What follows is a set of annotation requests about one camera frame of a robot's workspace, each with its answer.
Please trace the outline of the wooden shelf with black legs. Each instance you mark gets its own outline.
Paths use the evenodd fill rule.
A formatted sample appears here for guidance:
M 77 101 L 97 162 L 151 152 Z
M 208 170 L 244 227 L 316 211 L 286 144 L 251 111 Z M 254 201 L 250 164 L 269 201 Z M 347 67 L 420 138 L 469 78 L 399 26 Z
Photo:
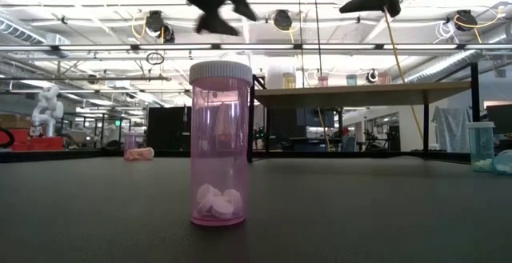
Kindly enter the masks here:
M 463 91 L 471 91 L 472 119 L 480 119 L 479 109 L 479 68 L 471 62 L 455 69 L 455 72 L 470 69 L 468 82 L 426 82 L 414 84 L 389 84 L 374 86 L 331 86 L 306 89 L 268 90 L 259 78 L 254 78 L 259 90 L 250 90 L 250 103 L 259 102 L 267 108 L 265 128 L 265 149 L 248 151 L 248 161 L 255 158 L 391 158 L 419 157 L 424 160 L 453 161 L 468 163 L 468 153 L 448 153 L 429 150 L 430 105 Z M 365 151 L 365 152 L 317 152 L 317 151 L 278 151 L 270 150 L 270 127 L 275 116 L 271 110 L 276 108 L 342 108 L 371 106 L 423 106 L 422 148 L 418 151 Z

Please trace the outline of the long ceiling light bar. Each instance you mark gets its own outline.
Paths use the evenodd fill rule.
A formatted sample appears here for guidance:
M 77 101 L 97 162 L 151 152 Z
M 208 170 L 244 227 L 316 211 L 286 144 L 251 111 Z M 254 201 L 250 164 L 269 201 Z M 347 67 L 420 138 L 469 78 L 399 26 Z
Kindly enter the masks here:
M 143 45 L 30 45 L 0 46 L 0 51 L 139 51 L 139 50 L 396 50 L 405 51 L 457 51 L 457 50 L 512 50 L 512 44 L 506 43 L 478 43 L 478 44 L 143 44 Z

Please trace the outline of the red storage crates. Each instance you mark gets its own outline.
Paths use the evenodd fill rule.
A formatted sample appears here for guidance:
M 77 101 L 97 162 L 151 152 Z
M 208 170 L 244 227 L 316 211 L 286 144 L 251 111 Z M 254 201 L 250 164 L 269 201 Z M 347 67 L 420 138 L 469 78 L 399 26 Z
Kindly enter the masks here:
M 62 137 L 30 137 L 29 130 L 10 130 L 14 136 L 14 144 L 10 149 L 14 152 L 26 151 L 60 151 L 64 150 Z

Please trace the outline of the black cabinet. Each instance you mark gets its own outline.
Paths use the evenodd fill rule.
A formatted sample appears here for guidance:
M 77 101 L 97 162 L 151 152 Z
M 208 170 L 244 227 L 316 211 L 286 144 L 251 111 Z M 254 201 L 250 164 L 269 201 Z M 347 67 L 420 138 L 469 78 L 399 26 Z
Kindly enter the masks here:
M 146 145 L 154 150 L 188 151 L 190 131 L 189 106 L 148 109 Z

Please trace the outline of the black table frame wooden boards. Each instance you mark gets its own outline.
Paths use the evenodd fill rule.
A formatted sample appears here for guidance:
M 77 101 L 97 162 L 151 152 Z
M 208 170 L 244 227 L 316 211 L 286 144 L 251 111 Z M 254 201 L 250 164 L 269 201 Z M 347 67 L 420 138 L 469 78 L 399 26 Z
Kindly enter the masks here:
M 417 157 L 429 161 L 447 161 L 461 164 L 470 164 L 470 155 L 468 153 L 447 153 L 447 152 L 262 152 L 253 151 L 247 156 L 249 162 L 260 159 L 285 159 L 285 158 L 309 158 L 309 159 L 384 159 L 393 157 Z M 27 152 L 0 152 L 0 165 L 9 163 L 26 163 L 40 161 L 66 161 L 78 159 L 108 158 L 109 160 L 124 161 L 121 150 L 105 149 L 78 149 L 68 151 L 27 151 Z

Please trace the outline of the grey hanging cloth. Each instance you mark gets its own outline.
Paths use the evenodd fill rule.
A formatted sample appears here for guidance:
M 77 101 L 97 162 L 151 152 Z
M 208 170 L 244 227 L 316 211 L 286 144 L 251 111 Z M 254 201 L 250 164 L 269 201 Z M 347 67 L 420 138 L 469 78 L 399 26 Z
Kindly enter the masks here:
M 440 149 L 449 153 L 469 153 L 467 124 L 472 122 L 471 108 L 441 108 L 436 106 L 431 120 L 435 124 Z

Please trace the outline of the teal medicine bottle white cap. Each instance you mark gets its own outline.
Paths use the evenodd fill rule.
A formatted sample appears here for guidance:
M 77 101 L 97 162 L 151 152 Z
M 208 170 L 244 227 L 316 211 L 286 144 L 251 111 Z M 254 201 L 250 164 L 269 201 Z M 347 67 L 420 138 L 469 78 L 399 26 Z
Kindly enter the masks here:
M 492 161 L 492 167 L 495 173 L 512 176 L 512 149 L 498 153 Z
M 471 122 L 467 125 L 470 160 L 473 171 L 492 172 L 494 159 L 494 123 Z

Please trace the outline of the silver ventilation duct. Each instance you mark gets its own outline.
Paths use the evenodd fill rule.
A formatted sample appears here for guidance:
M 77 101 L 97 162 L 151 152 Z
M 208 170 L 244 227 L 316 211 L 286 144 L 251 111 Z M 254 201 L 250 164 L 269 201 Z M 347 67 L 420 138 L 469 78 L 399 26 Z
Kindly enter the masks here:
M 483 44 L 512 45 L 512 22 L 485 34 Z M 455 54 L 437 57 L 406 72 L 405 83 L 433 82 L 467 63 L 477 62 L 485 55 L 485 49 L 477 48 L 476 50 L 459 50 Z

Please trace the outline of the white robot figure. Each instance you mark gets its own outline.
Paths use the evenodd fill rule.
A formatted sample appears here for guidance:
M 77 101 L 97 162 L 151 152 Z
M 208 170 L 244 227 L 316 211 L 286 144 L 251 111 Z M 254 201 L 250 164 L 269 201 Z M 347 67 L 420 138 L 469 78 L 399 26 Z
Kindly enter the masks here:
M 38 94 L 38 104 L 31 115 L 31 137 L 54 137 L 56 120 L 63 116 L 63 104 L 57 99 L 57 86 L 45 87 Z

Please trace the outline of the black monitor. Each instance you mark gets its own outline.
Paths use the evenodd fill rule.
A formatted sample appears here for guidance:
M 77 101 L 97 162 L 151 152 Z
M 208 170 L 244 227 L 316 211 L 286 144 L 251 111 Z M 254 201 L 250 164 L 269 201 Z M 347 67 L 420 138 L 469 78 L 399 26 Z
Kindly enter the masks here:
M 512 133 L 512 105 L 487 106 L 486 111 L 495 134 Z

